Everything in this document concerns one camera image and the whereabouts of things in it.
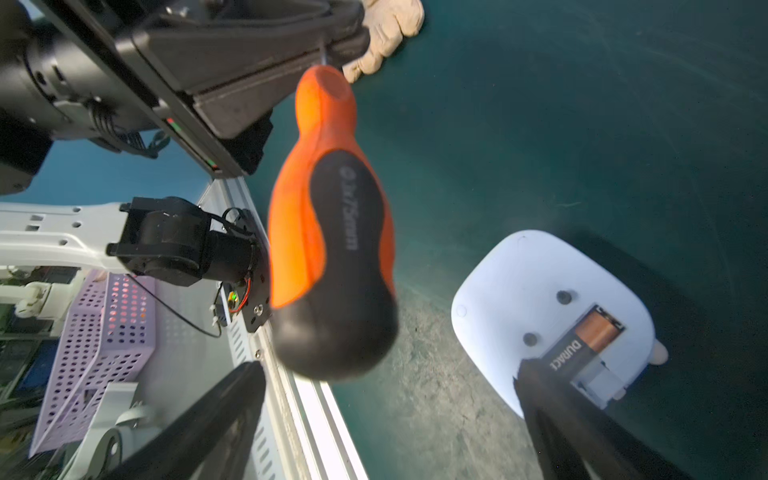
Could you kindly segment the orange black screwdriver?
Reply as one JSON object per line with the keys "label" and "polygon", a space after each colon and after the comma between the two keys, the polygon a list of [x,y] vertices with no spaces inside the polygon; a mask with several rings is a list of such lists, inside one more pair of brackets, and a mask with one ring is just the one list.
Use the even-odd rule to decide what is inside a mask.
{"label": "orange black screwdriver", "polygon": [[399,331],[394,222],[355,134],[356,100],[335,67],[310,67],[295,94],[298,139],[268,214],[273,347],[303,377],[373,369]]}

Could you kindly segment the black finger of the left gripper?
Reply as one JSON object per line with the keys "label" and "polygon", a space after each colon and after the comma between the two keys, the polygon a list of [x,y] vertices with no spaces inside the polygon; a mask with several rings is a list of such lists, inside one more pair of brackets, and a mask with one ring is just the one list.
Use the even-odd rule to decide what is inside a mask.
{"label": "black finger of the left gripper", "polygon": [[310,67],[364,53],[363,17],[359,1],[167,1],[116,49],[169,108],[187,105],[217,138],[234,139]]}

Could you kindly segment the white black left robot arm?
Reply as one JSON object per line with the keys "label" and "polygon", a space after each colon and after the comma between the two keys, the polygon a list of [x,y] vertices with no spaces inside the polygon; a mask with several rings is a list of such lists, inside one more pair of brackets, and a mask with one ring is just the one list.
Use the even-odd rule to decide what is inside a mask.
{"label": "white black left robot arm", "polygon": [[[89,140],[155,159],[179,144],[212,178],[199,203],[1,207],[1,271],[73,267],[68,284],[3,285],[60,343],[30,453],[58,479],[362,479],[329,387],[279,361],[270,246],[244,184],[272,109],[311,66],[369,43],[358,1],[42,1],[1,5],[1,192],[26,190],[53,144]],[[160,285],[217,285],[213,331],[233,371],[160,427],[137,393],[161,359],[190,379],[202,357],[170,347]]]}

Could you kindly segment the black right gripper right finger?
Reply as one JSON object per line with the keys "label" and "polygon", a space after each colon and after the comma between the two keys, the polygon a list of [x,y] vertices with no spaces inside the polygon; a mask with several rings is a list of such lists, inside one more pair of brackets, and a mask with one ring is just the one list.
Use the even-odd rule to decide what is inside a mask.
{"label": "black right gripper right finger", "polygon": [[514,380],[545,479],[687,479],[540,359],[521,363]]}

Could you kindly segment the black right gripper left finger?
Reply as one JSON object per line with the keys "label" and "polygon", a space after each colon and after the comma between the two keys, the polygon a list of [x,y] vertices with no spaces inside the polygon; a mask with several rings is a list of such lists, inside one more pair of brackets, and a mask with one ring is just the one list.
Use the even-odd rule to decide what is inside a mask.
{"label": "black right gripper left finger", "polygon": [[243,479],[266,395],[258,362],[219,381],[106,479]]}

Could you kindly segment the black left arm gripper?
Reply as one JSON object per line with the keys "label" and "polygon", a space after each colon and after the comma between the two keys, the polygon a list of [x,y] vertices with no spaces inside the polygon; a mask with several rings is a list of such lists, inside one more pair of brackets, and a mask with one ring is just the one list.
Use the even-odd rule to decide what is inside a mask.
{"label": "black left arm gripper", "polygon": [[151,119],[140,103],[53,24],[31,19],[19,1],[1,4],[1,192],[26,190],[56,141],[87,140],[155,160],[183,129],[166,112]]}

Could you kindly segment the white alarm device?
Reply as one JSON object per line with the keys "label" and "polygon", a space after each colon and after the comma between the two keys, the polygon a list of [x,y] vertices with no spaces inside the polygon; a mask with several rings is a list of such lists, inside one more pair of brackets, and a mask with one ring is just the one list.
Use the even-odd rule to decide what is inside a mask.
{"label": "white alarm device", "polygon": [[625,330],[578,378],[564,379],[604,409],[621,399],[647,366],[666,363],[669,353],[640,298],[567,242],[539,230],[507,236],[456,292],[451,321],[481,374],[521,415],[514,387],[521,363],[541,360],[595,305]]}

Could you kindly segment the Duracell AA battery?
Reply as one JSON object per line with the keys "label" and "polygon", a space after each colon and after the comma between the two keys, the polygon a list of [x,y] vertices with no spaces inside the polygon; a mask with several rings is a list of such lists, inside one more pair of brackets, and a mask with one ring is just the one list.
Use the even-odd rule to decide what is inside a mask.
{"label": "Duracell AA battery", "polygon": [[552,371],[572,381],[624,330],[623,323],[595,305],[541,357],[541,360]]}

